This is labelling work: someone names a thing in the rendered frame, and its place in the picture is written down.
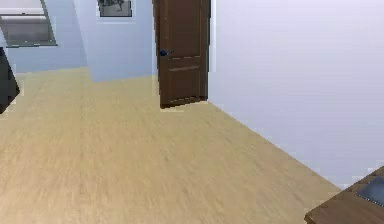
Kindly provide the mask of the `dark brown room door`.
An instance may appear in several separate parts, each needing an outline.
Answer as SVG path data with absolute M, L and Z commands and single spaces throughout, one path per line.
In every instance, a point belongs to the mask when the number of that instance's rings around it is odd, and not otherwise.
M 206 101 L 211 0 L 153 0 L 153 12 L 160 107 Z

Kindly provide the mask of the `framed black-and-white picture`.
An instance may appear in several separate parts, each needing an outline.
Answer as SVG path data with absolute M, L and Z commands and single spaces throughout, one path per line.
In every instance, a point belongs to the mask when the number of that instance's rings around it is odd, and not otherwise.
M 131 17 L 131 0 L 98 0 L 101 17 Z

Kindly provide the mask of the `brown wooden table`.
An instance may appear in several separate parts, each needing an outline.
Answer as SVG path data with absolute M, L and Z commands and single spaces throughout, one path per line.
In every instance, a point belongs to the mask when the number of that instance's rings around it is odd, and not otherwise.
M 376 177 L 384 179 L 384 166 L 309 211 L 307 224 L 384 224 L 384 207 L 356 195 Z

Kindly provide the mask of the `grey framed window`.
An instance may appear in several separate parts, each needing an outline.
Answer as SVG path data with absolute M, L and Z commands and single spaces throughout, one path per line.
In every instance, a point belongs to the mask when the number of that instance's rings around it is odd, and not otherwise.
M 0 0 L 0 30 L 8 48 L 57 45 L 45 0 Z

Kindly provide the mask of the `black cabinet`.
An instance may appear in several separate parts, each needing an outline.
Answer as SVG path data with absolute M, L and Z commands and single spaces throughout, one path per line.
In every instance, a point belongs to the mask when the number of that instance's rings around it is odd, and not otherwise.
M 20 88 L 13 74 L 5 51 L 0 47 L 0 114 L 20 93 Z

